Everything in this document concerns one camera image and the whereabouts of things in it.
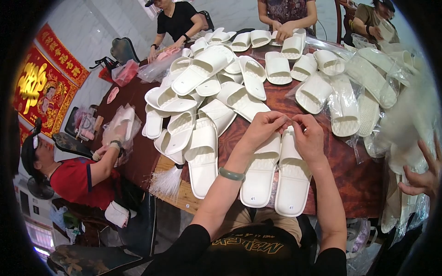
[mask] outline red plastic bag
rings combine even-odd
[[[112,79],[120,87],[128,84],[137,74],[138,63],[129,60],[125,65],[112,69]]]

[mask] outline gold chinese character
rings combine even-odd
[[[75,66],[75,68],[72,70],[72,74],[74,75],[74,77],[76,77],[79,73],[80,73],[80,69]]]
[[[49,50],[54,51],[55,47],[57,47],[57,46],[58,46],[58,43],[56,43],[55,41],[53,41],[53,42],[51,43],[51,45],[49,45]]]
[[[54,40],[54,39],[53,39],[52,37],[48,37],[48,38],[45,40],[45,44],[46,44],[46,45],[49,45],[49,43],[51,43],[53,40]]]
[[[61,57],[58,60],[61,64],[65,64],[65,62],[68,60],[68,55],[61,54]]]
[[[49,35],[49,32],[44,32],[42,34],[42,39],[45,40],[48,35]]]
[[[74,66],[71,61],[72,60],[66,62],[66,69],[72,69],[72,67]]]
[[[44,63],[40,68],[34,63],[28,62],[23,69],[26,73],[19,80],[18,87],[20,87],[19,95],[22,99],[27,99],[25,111],[23,114],[29,112],[29,106],[35,106],[37,104],[40,91],[43,90],[48,79],[46,78],[46,67],[48,64]]]

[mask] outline green bangle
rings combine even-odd
[[[226,170],[223,167],[220,167],[218,169],[218,173],[220,174],[220,176],[234,181],[242,181],[245,177],[245,174],[237,174],[232,171]]]

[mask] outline folded cloth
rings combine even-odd
[[[116,226],[123,228],[127,226],[127,221],[129,220],[129,210],[122,207],[115,201],[112,201],[104,212],[104,216]]]

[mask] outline red shirt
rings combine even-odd
[[[95,161],[77,157],[60,162],[50,178],[54,191],[69,202],[106,210],[115,198],[113,184],[119,187],[120,174],[112,170],[110,177],[92,187],[90,164]]]

